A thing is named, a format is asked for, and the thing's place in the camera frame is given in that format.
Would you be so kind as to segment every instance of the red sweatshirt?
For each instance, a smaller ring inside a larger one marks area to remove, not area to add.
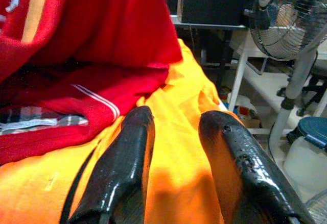
[[[0,104],[78,114],[88,125],[2,135],[0,164],[91,140],[181,60],[165,0],[19,0],[8,13],[10,1],[0,0]],[[90,64],[61,71],[70,57]],[[23,65],[39,71],[22,78]]]

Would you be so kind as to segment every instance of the clothing pile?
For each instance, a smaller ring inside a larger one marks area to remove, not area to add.
[[[0,15],[0,165],[90,141],[181,59],[165,0],[0,0]]]
[[[144,105],[155,125],[145,223],[224,223],[198,136],[220,101],[165,0],[0,0],[0,29],[1,223],[59,223],[87,159],[72,215]]]

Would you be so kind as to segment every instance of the electric fan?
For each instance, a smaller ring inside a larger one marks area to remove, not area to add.
[[[327,189],[310,199],[307,208],[317,224],[327,224]]]
[[[269,138],[273,158],[294,100],[301,93],[319,44],[326,38],[327,0],[254,0],[249,22],[254,42],[263,53],[278,61],[296,59]]]

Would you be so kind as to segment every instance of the white bucket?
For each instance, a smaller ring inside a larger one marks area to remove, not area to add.
[[[313,194],[327,189],[327,153],[304,137],[299,137],[292,144],[284,170],[298,186]]]

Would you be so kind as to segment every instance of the black strap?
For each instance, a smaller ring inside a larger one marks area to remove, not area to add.
[[[95,149],[93,149],[92,152],[87,156],[87,158],[85,159],[85,161],[82,164],[81,168],[77,172],[77,175],[75,176],[75,179],[74,179],[74,181],[73,181],[73,183],[71,185],[71,188],[69,189],[68,195],[66,197],[65,204],[64,204],[64,206],[62,208],[62,211],[61,211],[61,217],[60,217],[59,224],[67,224],[68,223],[68,218],[69,218],[69,214],[71,212],[71,207],[72,207],[72,203],[73,203],[73,200],[74,200],[74,196],[75,196],[75,192],[76,192],[78,183],[81,180],[83,172],[84,172],[88,162],[90,161],[90,159],[91,159],[91,157],[92,157],[92,155],[94,153],[94,150]]]

